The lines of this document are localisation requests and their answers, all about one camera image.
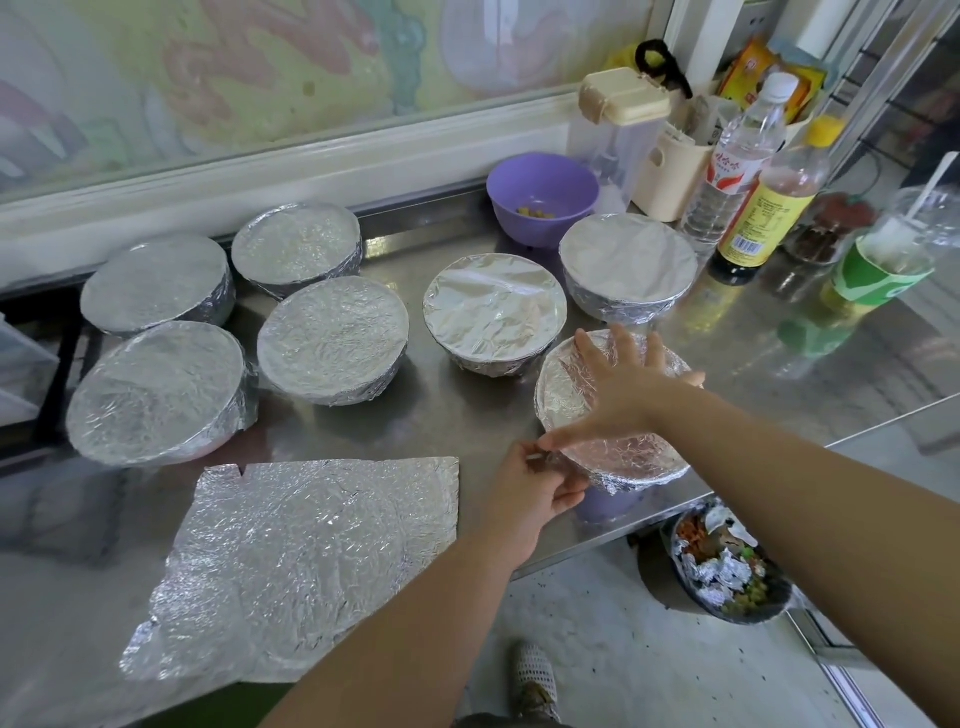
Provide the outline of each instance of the yellow label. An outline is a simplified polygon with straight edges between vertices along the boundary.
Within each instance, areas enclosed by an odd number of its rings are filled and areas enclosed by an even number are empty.
[[[720,255],[733,265],[763,265],[797,224],[813,197],[787,197],[761,183],[720,242]]]

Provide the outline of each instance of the beige container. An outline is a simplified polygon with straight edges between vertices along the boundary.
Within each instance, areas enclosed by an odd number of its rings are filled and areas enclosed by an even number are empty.
[[[793,141],[808,121],[798,121],[786,128],[787,144]],[[662,223],[680,220],[690,196],[707,169],[712,152],[713,147],[698,146],[686,134],[664,126],[657,146],[640,163],[639,181],[633,197],[636,206],[647,217]]]

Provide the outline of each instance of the shoe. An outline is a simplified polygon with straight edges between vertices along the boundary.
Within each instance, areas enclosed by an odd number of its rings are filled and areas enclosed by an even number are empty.
[[[553,665],[542,649],[529,642],[517,643],[511,654],[511,676],[514,718],[561,722]]]

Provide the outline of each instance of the forearm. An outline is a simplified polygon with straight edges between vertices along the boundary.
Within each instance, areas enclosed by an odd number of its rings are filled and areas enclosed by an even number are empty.
[[[691,390],[660,434],[931,717],[960,716],[960,505]]]
[[[513,566],[457,541],[314,667],[262,728],[447,728]]]

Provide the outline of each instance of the orange seasoning bag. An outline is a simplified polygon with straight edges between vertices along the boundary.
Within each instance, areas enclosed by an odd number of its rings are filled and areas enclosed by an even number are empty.
[[[766,43],[759,37],[751,38],[747,47],[737,57],[717,89],[717,96],[735,101],[741,109],[746,110],[756,101],[763,82],[772,73],[791,73],[800,79],[797,90],[786,103],[787,124],[793,122],[804,108],[804,104],[812,97],[815,90],[813,82],[805,69],[795,67],[785,62],[780,56],[767,48]]]

